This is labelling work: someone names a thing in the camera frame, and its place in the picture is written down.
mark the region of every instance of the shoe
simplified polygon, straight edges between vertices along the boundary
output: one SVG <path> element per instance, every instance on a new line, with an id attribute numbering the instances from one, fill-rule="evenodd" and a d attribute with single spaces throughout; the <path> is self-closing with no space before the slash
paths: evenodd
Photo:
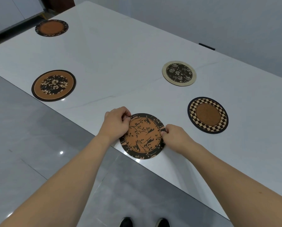
<path id="1" fill-rule="evenodd" d="M 166 220 L 165 218 L 161 218 L 160 220 L 158 220 L 156 227 L 170 227 L 170 224 L 168 220 Z"/>
<path id="2" fill-rule="evenodd" d="M 133 227 L 132 219 L 130 217 L 123 218 L 119 227 Z"/>

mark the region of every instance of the cabinet door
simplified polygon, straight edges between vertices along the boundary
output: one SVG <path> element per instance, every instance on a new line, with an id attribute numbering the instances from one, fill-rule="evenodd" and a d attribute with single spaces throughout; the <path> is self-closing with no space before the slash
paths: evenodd
<path id="1" fill-rule="evenodd" d="M 0 31 L 24 20 L 13 0 L 0 0 Z"/>
<path id="2" fill-rule="evenodd" d="M 39 0 L 13 0 L 25 19 L 43 11 Z"/>

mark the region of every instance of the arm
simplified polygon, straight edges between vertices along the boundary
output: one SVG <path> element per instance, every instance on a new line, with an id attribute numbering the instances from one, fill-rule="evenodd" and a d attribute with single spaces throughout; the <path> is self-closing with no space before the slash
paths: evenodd
<path id="1" fill-rule="evenodd" d="M 166 145 L 196 167 L 235 227 L 282 227 L 282 196 L 214 156 L 183 128 L 168 124 L 166 131 Z"/>
<path id="2" fill-rule="evenodd" d="M 127 132 L 131 113 L 105 114 L 96 137 L 45 182 L 0 227 L 74 227 L 78 224 L 109 145 Z"/>

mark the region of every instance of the rose pattern coaster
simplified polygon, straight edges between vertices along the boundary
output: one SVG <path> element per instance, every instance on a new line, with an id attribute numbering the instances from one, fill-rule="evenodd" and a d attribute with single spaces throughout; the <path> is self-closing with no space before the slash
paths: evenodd
<path id="1" fill-rule="evenodd" d="M 217 101 L 198 97 L 187 108 L 189 119 L 201 131 L 211 134 L 223 132 L 228 126 L 228 115 Z"/>
<path id="2" fill-rule="evenodd" d="M 39 76 L 32 85 L 35 98 L 51 102 L 67 97 L 74 90 L 76 79 L 65 70 L 53 70 Z"/>
<path id="3" fill-rule="evenodd" d="M 165 143 L 161 131 L 166 131 L 156 117 L 138 113 L 131 116 L 128 132 L 120 138 L 120 143 L 130 156 L 136 159 L 150 159 L 161 152 Z"/>
<path id="4" fill-rule="evenodd" d="M 170 61 L 162 68 L 164 78 L 177 86 L 188 86 L 196 81 L 196 71 L 182 61 Z"/>
<path id="5" fill-rule="evenodd" d="M 35 27 L 37 34 L 43 37 L 56 37 L 68 30 L 68 24 L 62 20 L 46 20 Z"/>

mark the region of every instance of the coaster border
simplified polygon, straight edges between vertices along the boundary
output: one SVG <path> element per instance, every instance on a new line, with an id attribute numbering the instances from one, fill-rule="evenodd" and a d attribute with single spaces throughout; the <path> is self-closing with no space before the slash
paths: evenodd
<path id="1" fill-rule="evenodd" d="M 191 114 L 190 114 L 190 105 L 191 105 L 192 102 L 194 102 L 195 100 L 197 100 L 197 99 L 202 99 L 202 98 L 212 100 L 213 102 L 215 102 L 216 104 L 220 105 L 220 106 L 223 108 L 223 110 L 224 110 L 224 112 L 225 112 L 225 115 L 226 115 L 226 118 L 227 118 L 226 125 L 225 125 L 225 127 L 224 127 L 223 129 L 221 129 L 221 130 L 219 130 L 219 131 L 211 132 L 211 131 L 205 130 L 205 129 L 201 128 L 200 126 L 198 126 L 198 125 L 195 123 L 195 121 L 192 119 L 192 116 L 191 116 Z M 216 100 L 214 100 L 214 99 L 212 99 L 212 98 L 209 98 L 209 97 L 205 97 L 205 96 L 196 97 L 196 98 L 192 99 L 192 100 L 189 102 L 189 104 L 188 104 L 188 107 L 187 107 L 187 114 L 188 114 L 188 117 L 189 117 L 190 121 L 195 125 L 196 128 L 198 128 L 199 130 L 204 131 L 205 133 L 208 133 L 208 134 L 219 134 L 219 133 L 225 131 L 226 128 L 227 128 L 227 126 L 228 126 L 228 122 L 229 122 L 228 114 L 227 114 L 225 108 L 224 108 L 219 102 L 217 102 Z"/>
<path id="2" fill-rule="evenodd" d="M 166 131 L 165 126 L 163 125 L 163 123 L 161 122 L 161 120 L 159 120 L 157 117 L 155 117 L 155 116 L 153 116 L 153 115 L 151 115 L 151 114 L 147 114 L 147 113 L 137 113 L 137 114 L 131 115 L 131 119 L 133 119 L 133 118 L 135 118 L 135 117 L 138 117 L 138 118 L 141 118 L 141 117 L 143 117 L 143 118 L 149 118 L 149 119 L 151 119 L 151 120 L 156 124 L 156 126 L 160 129 L 160 132 L 161 132 L 161 131 Z M 163 148 L 165 147 L 165 143 L 164 143 L 164 141 L 163 141 L 163 138 L 161 137 L 161 140 L 160 140 L 160 147 L 158 147 L 158 148 L 156 148 L 156 149 L 153 149 L 151 152 L 149 152 L 149 153 L 152 153 L 152 152 L 153 152 L 153 154 L 156 153 L 156 155 L 153 156 L 153 157 L 148 158 L 146 152 L 144 152 L 144 153 L 138 153 L 138 152 L 136 152 L 136 151 L 134 151 L 134 150 L 129 150 L 129 147 L 128 147 L 128 145 L 126 144 L 125 134 L 124 134 L 122 137 L 120 137 L 119 140 L 120 140 L 120 144 L 121 144 L 123 150 L 124 150 L 129 156 L 131 156 L 131 157 L 133 157 L 133 158 L 135 158 L 135 159 L 140 159 L 140 158 L 144 157 L 143 159 L 140 159 L 140 160 L 147 160 L 147 159 L 151 159 L 151 158 L 156 157 L 156 156 L 163 150 Z"/>
<path id="3" fill-rule="evenodd" d="M 35 84 L 36 84 L 37 80 L 40 79 L 42 76 L 44 76 L 44 75 L 46 75 L 46 74 L 48 74 L 48 73 L 50 73 L 50 72 L 55 72 L 55 71 L 66 72 L 67 74 L 69 74 L 69 75 L 73 78 L 73 82 L 74 82 L 74 83 L 73 83 L 72 89 L 71 89 L 68 93 L 66 93 L 65 95 L 63 95 L 62 97 L 59 97 L 59 98 L 56 98 L 56 99 L 43 99 L 43 98 L 39 97 L 39 96 L 35 93 L 35 90 L 34 90 Z M 69 72 L 69 71 L 58 69 L 58 70 L 51 70 L 51 71 L 48 71 L 48 72 L 46 72 L 46 73 L 43 73 L 41 76 L 38 76 L 37 79 L 33 82 L 31 91 L 32 91 L 33 96 L 34 96 L 36 99 L 40 100 L 40 101 L 43 101 L 43 102 L 54 102 L 54 101 L 58 101 L 58 100 L 60 100 L 60 99 L 64 99 L 65 97 L 68 97 L 68 95 L 71 94 L 72 91 L 74 91 L 75 87 L 76 87 L 76 78 L 75 78 L 75 76 L 74 76 L 71 72 Z"/>
<path id="4" fill-rule="evenodd" d="M 39 30 L 40 26 L 43 25 L 44 23 L 47 23 L 47 22 L 50 22 L 50 21 L 61 22 L 61 23 L 64 25 L 64 29 L 63 29 L 61 32 L 57 33 L 57 34 L 51 34 L 51 35 L 50 35 L 50 34 L 44 34 L 44 33 L 42 33 L 42 32 Z M 38 35 L 43 36 L 43 37 L 47 37 L 47 38 L 52 38 L 52 37 L 60 36 L 60 35 L 62 35 L 62 34 L 64 34 L 64 33 L 66 33 L 67 30 L 68 30 L 68 23 L 66 23 L 66 22 L 63 21 L 63 20 L 57 20 L 57 19 L 49 19 L 49 20 L 43 21 L 43 22 L 41 22 L 40 24 L 36 25 L 36 27 L 35 27 L 35 31 L 36 31 L 36 33 L 37 33 Z"/>
<path id="5" fill-rule="evenodd" d="M 166 73 L 166 68 L 173 64 L 173 63 L 179 63 L 182 65 L 187 66 L 191 71 L 192 71 L 192 79 L 186 83 L 178 83 L 174 80 L 172 80 L 171 78 L 168 77 L 167 73 Z M 195 83 L 196 79 L 197 79 L 197 73 L 196 71 L 192 68 L 192 66 L 190 66 L 189 64 L 183 62 L 183 61 L 169 61 L 167 62 L 165 65 L 163 65 L 162 67 L 162 75 L 164 76 L 164 78 L 171 84 L 176 85 L 176 86 L 180 86 L 180 87 L 184 87 L 184 86 L 189 86 L 192 85 L 193 83 Z"/>

